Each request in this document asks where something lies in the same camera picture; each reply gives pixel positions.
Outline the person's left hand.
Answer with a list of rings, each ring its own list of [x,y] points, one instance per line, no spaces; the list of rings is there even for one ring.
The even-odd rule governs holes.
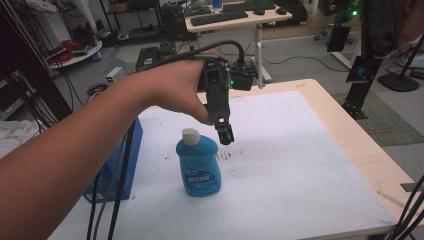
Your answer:
[[[203,60],[178,60],[133,74],[131,87],[135,90],[138,112],[158,106],[211,125],[208,111],[197,94],[203,67]]]

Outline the grey floor mat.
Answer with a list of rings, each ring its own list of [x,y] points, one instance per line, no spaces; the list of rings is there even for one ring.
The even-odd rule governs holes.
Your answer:
[[[355,121],[381,147],[424,143],[424,136],[373,92]]]

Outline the white desk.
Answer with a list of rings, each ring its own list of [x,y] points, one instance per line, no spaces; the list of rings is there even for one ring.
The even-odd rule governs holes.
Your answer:
[[[251,60],[253,61],[255,70],[258,73],[258,76],[256,77],[256,85],[259,88],[263,88],[267,82],[272,80],[269,73],[263,67],[263,24],[275,24],[278,21],[286,21],[292,18],[291,13],[286,12],[285,14],[279,14],[277,10],[278,7],[275,6],[273,9],[266,10],[263,15],[256,15],[253,11],[246,11],[246,18],[199,26],[194,26],[192,24],[192,16],[190,16],[185,18],[186,29],[188,32],[196,34],[212,31],[213,36],[206,40],[199,40],[199,46],[206,46],[207,44],[211,44],[213,41],[219,41],[220,39],[233,39],[234,41],[240,41],[243,37],[246,37],[247,41],[254,42],[255,54]]]

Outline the small white box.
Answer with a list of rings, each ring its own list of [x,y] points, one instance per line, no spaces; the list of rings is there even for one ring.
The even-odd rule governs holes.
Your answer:
[[[124,76],[125,76],[125,72],[123,68],[115,67],[106,75],[106,81],[108,83],[114,83]]]

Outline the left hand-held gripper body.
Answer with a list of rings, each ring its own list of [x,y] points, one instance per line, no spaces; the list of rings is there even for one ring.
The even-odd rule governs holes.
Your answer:
[[[198,91],[206,93],[206,108],[217,131],[229,131],[229,90],[250,91],[257,70],[252,62],[229,63],[222,57],[201,56],[205,61]]]

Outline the round black stand base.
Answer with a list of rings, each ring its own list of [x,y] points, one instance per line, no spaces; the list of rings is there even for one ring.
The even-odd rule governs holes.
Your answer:
[[[420,87],[420,84],[412,78],[400,74],[382,75],[378,78],[378,82],[396,92],[411,92]]]

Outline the black panel on stand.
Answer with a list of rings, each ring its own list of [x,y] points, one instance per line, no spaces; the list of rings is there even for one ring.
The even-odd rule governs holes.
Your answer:
[[[331,30],[330,40],[327,44],[328,52],[340,52],[344,49],[346,40],[350,33],[350,27],[334,25]]]

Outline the black keyboard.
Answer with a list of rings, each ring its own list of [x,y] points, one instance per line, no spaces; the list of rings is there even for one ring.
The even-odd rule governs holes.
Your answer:
[[[190,22],[193,26],[202,26],[202,25],[214,24],[218,22],[242,19],[247,17],[248,17],[248,14],[245,13],[244,11],[234,11],[234,12],[223,12],[220,14],[195,17],[195,18],[191,18]]]
[[[232,11],[255,11],[255,10],[273,10],[275,3],[272,0],[245,0],[241,3],[224,4],[224,12]]]

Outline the black computer tower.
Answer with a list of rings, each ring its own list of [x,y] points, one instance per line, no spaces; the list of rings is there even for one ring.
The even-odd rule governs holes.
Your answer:
[[[189,38],[183,8],[179,4],[163,4],[160,7],[162,36],[167,41],[183,41]]]

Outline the black metal stand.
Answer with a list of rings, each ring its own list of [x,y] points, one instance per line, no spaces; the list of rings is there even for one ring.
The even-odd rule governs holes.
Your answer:
[[[342,108],[355,120],[365,118],[362,107],[381,64],[381,59],[373,57],[357,56],[354,61],[346,80],[351,87]]]

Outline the round white table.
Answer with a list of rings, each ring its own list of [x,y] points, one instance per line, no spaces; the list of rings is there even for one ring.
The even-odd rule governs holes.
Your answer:
[[[93,44],[64,40],[57,47],[45,52],[44,58],[51,69],[59,69],[94,56],[102,46],[101,40],[95,40]]]

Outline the blue cardboard box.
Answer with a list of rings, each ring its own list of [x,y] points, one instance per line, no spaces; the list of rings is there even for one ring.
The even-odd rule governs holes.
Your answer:
[[[140,120],[136,119],[128,158],[127,171],[121,194],[122,200],[127,200],[130,198],[142,136],[143,129]],[[120,140],[115,146],[113,152],[109,155],[109,158],[106,160],[103,167],[101,168],[96,188],[97,203],[101,203],[104,200],[106,200],[107,202],[115,200],[125,150],[126,141]]]

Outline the white cloth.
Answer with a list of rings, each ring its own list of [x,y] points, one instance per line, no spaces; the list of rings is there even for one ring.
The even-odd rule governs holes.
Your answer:
[[[36,121],[0,121],[0,159],[39,132]]]

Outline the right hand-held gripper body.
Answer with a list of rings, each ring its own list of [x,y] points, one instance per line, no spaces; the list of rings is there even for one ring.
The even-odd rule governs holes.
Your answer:
[[[402,0],[362,0],[362,57],[382,59],[399,49],[402,23]]]

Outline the black equipment case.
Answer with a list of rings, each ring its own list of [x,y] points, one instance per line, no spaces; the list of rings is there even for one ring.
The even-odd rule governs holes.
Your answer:
[[[135,65],[137,72],[143,71],[152,64],[160,60],[159,49],[157,47],[142,48]]]

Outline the person's right hand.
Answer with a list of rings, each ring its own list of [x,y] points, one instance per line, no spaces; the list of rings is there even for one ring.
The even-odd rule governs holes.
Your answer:
[[[424,34],[424,0],[402,0],[403,23],[398,35],[402,48]]]

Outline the blue bottle with white cap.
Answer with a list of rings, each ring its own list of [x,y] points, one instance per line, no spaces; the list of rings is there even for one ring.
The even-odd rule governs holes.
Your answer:
[[[196,129],[182,130],[176,145],[180,171],[186,193],[193,197],[216,194],[221,188],[221,172],[216,160],[218,146]]]

